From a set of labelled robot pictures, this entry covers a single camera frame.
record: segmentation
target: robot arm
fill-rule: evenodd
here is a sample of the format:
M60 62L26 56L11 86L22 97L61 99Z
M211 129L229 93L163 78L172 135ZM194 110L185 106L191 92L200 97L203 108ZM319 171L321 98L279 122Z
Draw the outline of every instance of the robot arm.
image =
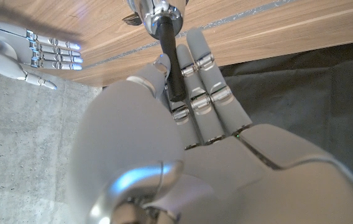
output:
M23 27L0 22L0 74L56 90L55 84L28 73L21 65L34 68L81 70L80 46L37 35Z
M78 222L353 223L353 175L298 136L252 126L202 33L187 39L186 100L167 100L163 55L87 109L68 178Z

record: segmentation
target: gray fabric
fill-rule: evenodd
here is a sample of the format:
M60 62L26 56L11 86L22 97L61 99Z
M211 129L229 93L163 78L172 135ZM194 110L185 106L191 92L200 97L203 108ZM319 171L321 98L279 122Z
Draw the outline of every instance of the gray fabric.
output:
M295 133L353 171L353 44L221 70L254 124Z

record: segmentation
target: wooden surface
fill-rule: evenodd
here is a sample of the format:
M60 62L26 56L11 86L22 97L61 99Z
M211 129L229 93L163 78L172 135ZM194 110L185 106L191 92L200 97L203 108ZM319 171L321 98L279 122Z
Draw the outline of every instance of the wooden surface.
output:
M271 2L190 0L182 32ZM121 21L130 13L125 0L0 0L0 21L79 42L83 65L90 68L45 72L93 86L105 86L132 75L161 53L156 45L101 62L155 42L143 26L128 26ZM218 65L346 44L353 42L353 0L297 0L203 33ZM176 41L185 43L186 37Z

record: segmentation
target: concrete wall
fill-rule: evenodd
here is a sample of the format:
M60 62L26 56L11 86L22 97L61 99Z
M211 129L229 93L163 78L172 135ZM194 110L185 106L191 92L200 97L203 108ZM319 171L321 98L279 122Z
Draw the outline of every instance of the concrete wall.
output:
M78 121L101 88L35 73L58 90L0 75L0 223L71 223L68 155Z

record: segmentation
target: metal cylinder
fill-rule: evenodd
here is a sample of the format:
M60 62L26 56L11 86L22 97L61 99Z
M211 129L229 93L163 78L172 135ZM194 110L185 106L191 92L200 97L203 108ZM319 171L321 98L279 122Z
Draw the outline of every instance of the metal cylinder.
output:
M128 5L138 13L147 32L156 39L157 21L163 16L171 18L174 35L181 31L186 3L186 0L128 0Z

